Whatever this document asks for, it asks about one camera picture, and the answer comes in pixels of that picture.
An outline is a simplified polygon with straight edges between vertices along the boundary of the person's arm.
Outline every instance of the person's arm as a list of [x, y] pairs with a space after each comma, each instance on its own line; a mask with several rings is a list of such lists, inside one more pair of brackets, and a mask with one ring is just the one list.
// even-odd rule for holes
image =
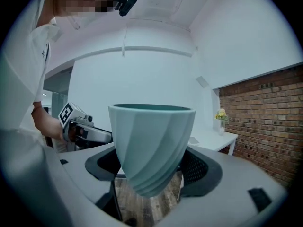
[[34, 110], [32, 117], [35, 122], [35, 127], [40, 130], [44, 136], [64, 141], [60, 121], [50, 116], [42, 107], [41, 102], [34, 102], [33, 105]]

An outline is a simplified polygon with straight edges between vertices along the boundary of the flower vase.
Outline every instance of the flower vase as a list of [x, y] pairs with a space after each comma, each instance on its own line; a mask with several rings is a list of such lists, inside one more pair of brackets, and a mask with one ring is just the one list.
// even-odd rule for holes
[[224, 135], [224, 132], [225, 132], [225, 120], [220, 120], [219, 135]]

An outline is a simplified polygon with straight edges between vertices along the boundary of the robotic arm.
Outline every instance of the robotic arm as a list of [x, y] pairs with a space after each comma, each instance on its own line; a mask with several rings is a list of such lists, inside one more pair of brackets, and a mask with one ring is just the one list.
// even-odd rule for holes
[[[67, 103], [58, 118], [63, 127], [63, 137], [68, 142], [68, 151], [82, 150], [113, 142], [112, 133], [95, 128], [93, 117], [86, 114], [74, 103]], [[76, 130], [75, 142], [71, 142], [68, 136], [71, 129]]]

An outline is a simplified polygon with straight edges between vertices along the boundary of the white shirt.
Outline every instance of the white shirt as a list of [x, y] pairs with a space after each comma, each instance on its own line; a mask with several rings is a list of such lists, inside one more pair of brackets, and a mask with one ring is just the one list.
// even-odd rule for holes
[[35, 128], [33, 102], [42, 101], [49, 40], [59, 28], [36, 28], [45, 0], [32, 0], [19, 15], [0, 51], [0, 129]]

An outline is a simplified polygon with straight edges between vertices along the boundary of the white ceiling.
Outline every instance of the white ceiling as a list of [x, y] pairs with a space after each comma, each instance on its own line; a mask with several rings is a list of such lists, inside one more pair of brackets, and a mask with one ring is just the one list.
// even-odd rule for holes
[[153, 18], [189, 28], [207, 0], [138, 0], [129, 14], [120, 17], [117, 11], [106, 14], [90, 14], [89, 17], [56, 18], [63, 33], [82, 29], [101, 19], [117, 21], [130, 18]]

